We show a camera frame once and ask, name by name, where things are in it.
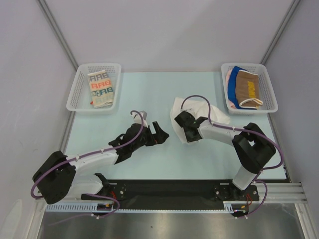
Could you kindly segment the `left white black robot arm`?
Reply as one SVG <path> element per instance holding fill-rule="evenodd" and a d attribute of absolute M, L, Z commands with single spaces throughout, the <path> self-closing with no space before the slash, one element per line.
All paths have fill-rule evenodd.
<path fill-rule="evenodd" d="M 43 198 L 49 205 L 55 204 L 68 195 L 77 173 L 101 165 L 121 163 L 143 146 L 163 144 L 169 134 L 156 121 L 153 126 L 155 133 L 152 133 L 149 125 L 134 123 L 125 133 L 110 141 L 107 148 L 73 158 L 60 150 L 52 153 L 32 178 L 31 196 Z"/>

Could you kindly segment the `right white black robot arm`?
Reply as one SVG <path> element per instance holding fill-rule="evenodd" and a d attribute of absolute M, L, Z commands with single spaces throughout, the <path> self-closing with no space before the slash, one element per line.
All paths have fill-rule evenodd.
<path fill-rule="evenodd" d="M 236 131 L 234 127 L 210 122 L 207 117 L 196 119 L 187 111 L 173 121 L 188 143 L 212 139 L 234 147 L 241 166 L 229 186 L 231 199 L 241 200 L 247 195 L 247 188 L 276 153 L 273 143 L 255 123 Z"/>

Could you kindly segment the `rabbit print towel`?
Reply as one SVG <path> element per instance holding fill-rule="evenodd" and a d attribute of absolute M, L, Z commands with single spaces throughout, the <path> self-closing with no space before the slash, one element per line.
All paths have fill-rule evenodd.
<path fill-rule="evenodd" d="M 111 106 L 114 101 L 114 90 L 106 70 L 87 75 L 91 94 L 91 104 L 94 108 Z"/>

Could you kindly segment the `white towel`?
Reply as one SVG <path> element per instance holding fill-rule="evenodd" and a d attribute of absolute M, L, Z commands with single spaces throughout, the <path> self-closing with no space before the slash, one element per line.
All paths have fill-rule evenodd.
<path fill-rule="evenodd" d="M 184 101 L 183 98 L 176 97 L 173 102 L 173 106 L 170 111 L 170 119 L 174 132 L 180 139 L 183 144 L 191 144 L 186 140 L 183 129 L 177 124 L 174 118 L 182 112 L 181 105 Z M 221 124 L 230 124 L 231 119 L 224 112 L 222 112 L 218 107 L 211 105 L 210 117 L 212 121 L 216 121 Z M 192 116 L 197 119 L 198 117 L 208 117 L 208 104 L 206 101 L 195 101 L 195 100 L 186 100 L 184 103 L 183 110 L 189 112 Z"/>

